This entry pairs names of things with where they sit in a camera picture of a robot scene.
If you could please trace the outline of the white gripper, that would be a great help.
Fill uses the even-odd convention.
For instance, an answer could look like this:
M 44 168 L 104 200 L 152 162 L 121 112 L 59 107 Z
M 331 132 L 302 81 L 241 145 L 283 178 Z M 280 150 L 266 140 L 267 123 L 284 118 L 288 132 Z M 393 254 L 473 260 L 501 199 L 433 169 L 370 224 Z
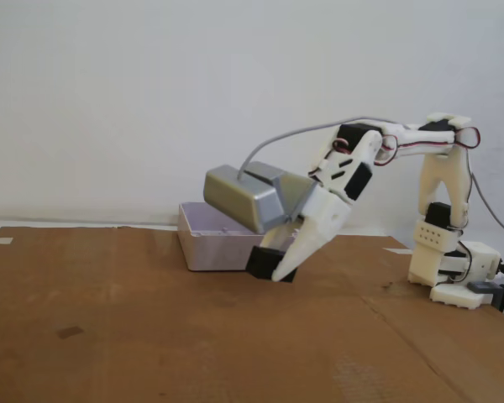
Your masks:
M 348 215 L 349 205 L 344 200 L 323 187 L 316 186 L 302 208 L 302 225 L 295 240 L 293 226 L 279 226 L 267 232 L 260 242 L 261 248 L 286 251 L 273 271 L 271 280 L 282 281 L 332 240 Z

